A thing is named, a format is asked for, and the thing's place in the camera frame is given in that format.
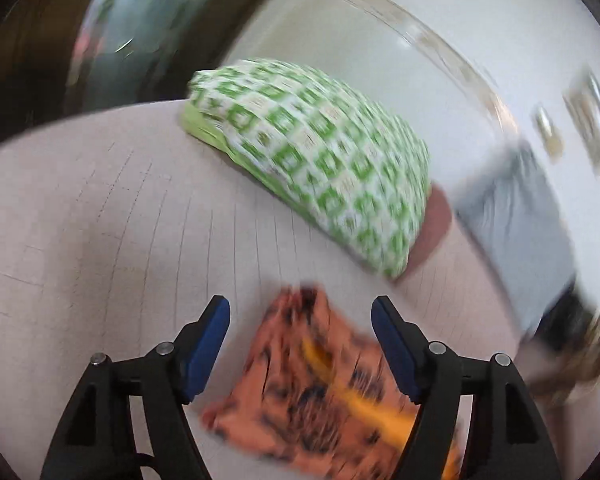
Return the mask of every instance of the round table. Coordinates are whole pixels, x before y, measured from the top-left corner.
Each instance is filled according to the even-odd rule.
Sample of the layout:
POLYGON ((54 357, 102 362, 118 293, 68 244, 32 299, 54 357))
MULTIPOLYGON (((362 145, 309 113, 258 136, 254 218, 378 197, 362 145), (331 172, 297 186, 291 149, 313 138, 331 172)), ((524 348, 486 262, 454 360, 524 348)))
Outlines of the round table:
MULTIPOLYGON (((180 105, 110 110, 0 146, 0 450, 22 480, 39 477, 92 353, 145 354, 213 294, 229 300, 231 325, 205 392, 186 407, 206 465, 217 479, 299 478, 198 423, 240 376, 280 286, 320 281, 364 330, 379 294, 417 321, 385 280, 185 134, 180 105)), ((149 450, 139 399, 132 413, 149 450)))

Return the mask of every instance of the orange cloth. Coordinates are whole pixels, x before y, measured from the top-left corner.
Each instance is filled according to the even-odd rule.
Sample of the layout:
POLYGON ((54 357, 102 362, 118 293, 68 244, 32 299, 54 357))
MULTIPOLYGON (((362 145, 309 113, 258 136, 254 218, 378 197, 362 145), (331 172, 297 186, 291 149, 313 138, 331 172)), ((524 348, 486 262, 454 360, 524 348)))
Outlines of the orange cloth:
POLYGON ((363 422, 356 416, 351 399, 338 394, 342 388, 330 387, 312 369, 302 350, 307 340, 325 352, 332 382, 365 407, 416 415, 378 342, 354 332, 320 289, 288 288, 265 314, 242 379, 227 399, 203 412, 204 426, 243 450, 317 476, 388 480, 401 450, 383 440, 368 417, 363 422))

